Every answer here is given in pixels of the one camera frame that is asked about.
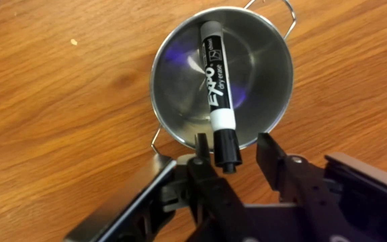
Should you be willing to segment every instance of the wood grain surface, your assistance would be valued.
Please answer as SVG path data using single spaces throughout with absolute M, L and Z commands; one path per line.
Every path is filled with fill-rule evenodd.
M 0 0 L 0 241 L 61 241 L 152 151 L 155 54 L 183 20 L 235 0 Z M 293 0 L 300 23 L 290 106 L 273 136 L 323 166 L 342 151 L 387 171 L 387 0 Z M 278 0 L 254 11 L 282 33 Z M 170 135 L 159 147 L 190 152 Z M 227 179 L 245 203 L 276 203 L 256 145 Z M 183 241 L 184 210 L 157 241 Z

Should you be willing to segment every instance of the metal handle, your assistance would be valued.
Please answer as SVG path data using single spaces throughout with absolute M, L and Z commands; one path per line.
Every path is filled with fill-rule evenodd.
M 156 148 L 156 140 L 157 140 L 157 137 L 159 137 L 159 135 L 161 133 L 161 128 L 157 128 L 157 131 L 156 131 L 156 133 L 155 133 L 155 136 L 153 136 L 153 139 L 152 139 L 152 141 L 151 141 L 151 147 L 152 147 L 152 150 L 153 150 L 153 152 L 156 154 L 156 155 L 161 155 L 160 152 L 159 152 L 159 150 Z
M 296 11 L 294 11 L 290 0 L 282 0 L 282 2 L 285 2 L 285 6 L 288 7 L 288 10 L 289 10 L 289 12 L 290 12 L 290 18 L 292 18 L 292 24 L 290 24 L 289 30 L 286 31 L 286 34 L 285 34 L 285 37 L 284 37 L 284 39 L 286 41 L 288 37 L 290 35 L 290 33 L 292 33 L 292 31 L 296 29 L 296 26 L 297 26 L 297 14 L 296 14 Z M 254 3 L 256 3 L 256 0 L 250 0 L 250 2 L 246 4 L 245 8 L 249 10 Z

